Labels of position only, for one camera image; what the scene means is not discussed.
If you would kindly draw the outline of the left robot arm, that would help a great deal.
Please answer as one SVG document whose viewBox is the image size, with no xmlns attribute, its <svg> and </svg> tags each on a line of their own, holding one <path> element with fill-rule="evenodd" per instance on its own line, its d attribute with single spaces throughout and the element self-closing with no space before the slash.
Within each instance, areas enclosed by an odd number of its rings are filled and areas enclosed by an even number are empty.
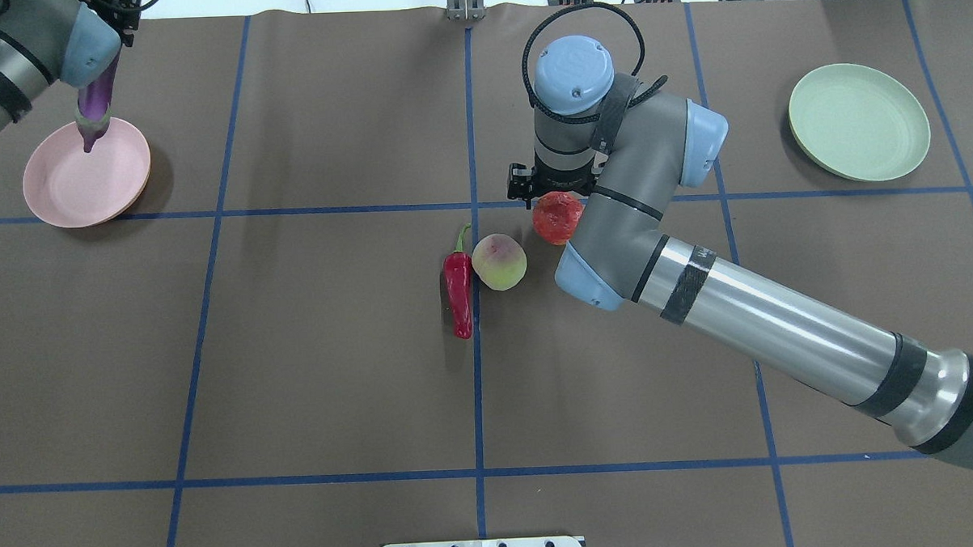
<svg viewBox="0 0 973 547">
<path fill-rule="evenodd" d="M 0 133 L 55 82 L 98 81 L 120 51 L 120 33 L 83 0 L 0 0 Z"/>
</svg>

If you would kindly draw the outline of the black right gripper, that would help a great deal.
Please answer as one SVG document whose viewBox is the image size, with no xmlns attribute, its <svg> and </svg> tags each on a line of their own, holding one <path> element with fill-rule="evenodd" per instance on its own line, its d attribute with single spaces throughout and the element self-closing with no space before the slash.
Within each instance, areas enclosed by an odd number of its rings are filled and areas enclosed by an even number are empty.
<svg viewBox="0 0 973 547">
<path fill-rule="evenodd" d="M 538 201 L 547 193 L 575 193 L 579 197 L 589 197 L 598 183 L 597 167 L 564 171 L 544 162 L 535 163 L 532 167 L 512 163 L 506 180 L 507 199 L 523 201 L 527 210 L 532 210 L 533 201 Z"/>
</svg>

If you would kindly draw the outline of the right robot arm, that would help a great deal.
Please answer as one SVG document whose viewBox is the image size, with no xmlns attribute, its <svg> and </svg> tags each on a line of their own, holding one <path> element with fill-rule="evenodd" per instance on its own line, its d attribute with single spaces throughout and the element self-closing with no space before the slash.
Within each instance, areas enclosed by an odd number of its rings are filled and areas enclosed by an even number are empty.
<svg viewBox="0 0 973 547">
<path fill-rule="evenodd" d="M 588 306 L 624 302 L 695 330 L 888 426 L 904 446 L 973 470 L 973 353 L 931 350 L 671 237 L 663 215 L 725 143 L 726 119 L 616 72 L 600 41 L 556 39 L 528 62 L 535 164 L 514 163 L 507 195 L 582 189 L 587 203 L 555 282 Z"/>
</svg>

